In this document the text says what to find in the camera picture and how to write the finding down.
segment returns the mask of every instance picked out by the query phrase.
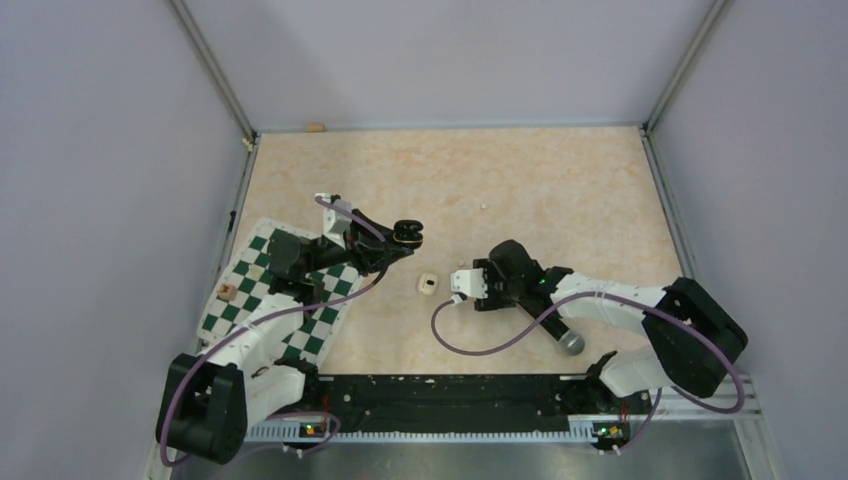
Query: checkerboard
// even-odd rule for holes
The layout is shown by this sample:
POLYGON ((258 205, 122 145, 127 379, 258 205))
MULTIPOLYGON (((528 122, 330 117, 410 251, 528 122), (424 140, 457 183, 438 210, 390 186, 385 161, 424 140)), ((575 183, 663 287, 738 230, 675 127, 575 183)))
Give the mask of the checkerboard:
MULTIPOLYGON (((215 343, 241 324, 268 294, 271 274, 267 271, 269 257, 268 240, 275 231, 282 230, 293 235, 311 239, 316 235, 291 225, 268 218, 260 219, 251 229, 244 242, 232 257, 230 264, 221 273, 215 291, 206 303, 206 309, 197 327, 197 336, 208 343, 215 343), (235 285, 238 293, 231 302, 218 298, 218 289, 223 284, 235 285)), ((322 301, 335 300, 359 289, 362 277, 355 268, 337 265, 310 275, 313 280, 324 282, 322 301)), ((303 326, 283 339, 275 355, 299 357, 318 366, 323 363, 332 346, 336 332, 341 328, 350 302, 322 308, 312 312, 312 318, 303 326)))

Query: robotic arm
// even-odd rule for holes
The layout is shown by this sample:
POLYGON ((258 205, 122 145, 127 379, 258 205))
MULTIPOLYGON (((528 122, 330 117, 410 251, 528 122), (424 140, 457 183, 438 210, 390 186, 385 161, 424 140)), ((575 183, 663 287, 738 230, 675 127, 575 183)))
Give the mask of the robotic arm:
MULTIPOLYGON (((248 329, 224 348, 215 351, 192 376, 178 398, 170 422, 167 445, 218 463, 226 463, 239 450, 249 429, 282 407, 301 400, 306 378, 298 368, 275 355, 283 339, 299 329, 309 313, 298 312, 258 320, 282 310, 297 310, 321 302, 324 284, 308 274, 333 265, 350 264, 361 275, 385 270, 412 255, 423 243, 423 225, 400 220, 389 229, 369 220, 338 195, 319 194, 324 208, 324 234, 306 240, 276 232, 268 243, 272 275, 268 295, 245 320, 248 329), (367 228, 340 214, 351 212, 379 231, 380 241, 367 228)), ((171 363, 156 438, 161 439, 166 412, 178 385, 210 345, 197 356, 181 354, 171 363)))
POLYGON ((696 339, 659 318, 624 303, 615 295, 684 319, 735 362, 748 344, 745 332, 696 282, 678 278, 665 287, 642 287, 597 280, 569 268, 543 270, 524 247, 507 240, 470 270, 451 275, 451 291, 474 299, 477 311, 520 306, 534 318, 559 300, 580 292, 598 292, 560 306, 541 326, 567 353, 583 350, 582 337, 563 318, 594 319, 648 338, 651 345, 631 352, 610 352, 589 369, 617 397, 640 390, 678 386, 701 398, 712 396, 726 372, 716 356, 696 339))

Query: white wall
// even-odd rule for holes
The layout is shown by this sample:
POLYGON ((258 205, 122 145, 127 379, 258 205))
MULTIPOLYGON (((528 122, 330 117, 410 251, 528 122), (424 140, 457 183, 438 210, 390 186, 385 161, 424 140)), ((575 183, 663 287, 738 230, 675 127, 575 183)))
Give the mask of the white wall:
POLYGON ((0 477, 140 477, 242 151, 166 2, 2 2, 0 477))
POLYGON ((790 478, 843 478, 848 2, 736 2, 658 132, 790 478))
POLYGON ((644 121, 712 0, 188 0, 254 126, 644 121))

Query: gray floor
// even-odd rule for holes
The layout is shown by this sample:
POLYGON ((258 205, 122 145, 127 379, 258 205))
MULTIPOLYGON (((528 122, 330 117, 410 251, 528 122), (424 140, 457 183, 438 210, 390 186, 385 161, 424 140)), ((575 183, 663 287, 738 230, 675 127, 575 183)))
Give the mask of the gray floor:
MULTIPOLYGON (((338 444, 299 461, 265 451, 225 467, 216 479, 498 480, 749 479, 733 423, 657 422, 621 457, 569 453, 559 445, 338 444)), ((217 465, 192 460, 174 479, 211 478, 217 465)))

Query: wooden tabletop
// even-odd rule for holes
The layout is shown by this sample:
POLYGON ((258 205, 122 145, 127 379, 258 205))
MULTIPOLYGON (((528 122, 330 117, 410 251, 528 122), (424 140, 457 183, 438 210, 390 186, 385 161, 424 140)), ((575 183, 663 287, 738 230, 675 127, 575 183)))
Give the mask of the wooden tabletop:
MULTIPOLYGON (((270 217, 321 232, 317 192, 338 193, 374 221, 424 223, 424 245, 395 263, 351 306, 325 373, 569 373, 646 341, 584 319, 576 357, 536 329, 512 348, 463 357, 441 347, 430 316, 449 296, 450 272, 514 238, 543 268, 666 285, 680 267, 635 127, 265 134, 239 224, 239 245, 270 217), (417 289, 438 276, 435 296, 417 289)), ((496 346, 531 318, 518 309, 443 311, 440 332, 466 349, 496 346)))

